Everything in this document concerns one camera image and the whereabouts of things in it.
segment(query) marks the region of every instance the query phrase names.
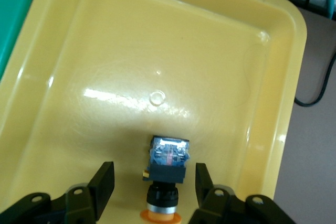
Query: plastic tray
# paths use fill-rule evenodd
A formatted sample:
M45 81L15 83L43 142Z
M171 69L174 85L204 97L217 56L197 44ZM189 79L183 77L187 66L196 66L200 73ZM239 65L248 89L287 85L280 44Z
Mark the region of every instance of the plastic tray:
M0 85L0 206L114 161L99 223L137 223L152 135L190 140L238 197L273 196L306 26L286 0L34 0Z

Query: screw hole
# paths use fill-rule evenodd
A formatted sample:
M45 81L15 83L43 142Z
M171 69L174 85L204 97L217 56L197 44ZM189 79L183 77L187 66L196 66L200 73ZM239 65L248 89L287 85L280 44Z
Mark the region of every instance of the screw hole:
M264 204L263 199L261 199L260 197L253 197L253 198L252 198L252 201L253 201L255 204L258 204L258 205L262 205L262 204Z
M32 202L38 202L40 200L42 200L42 196L41 195L35 196L34 198L31 199Z
M81 194L81 193L83 193L83 189L81 189L81 188L78 188L75 191L73 191L73 194L75 194L75 195Z
M215 190L215 195L217 196L224 196L224 192L220 189Z

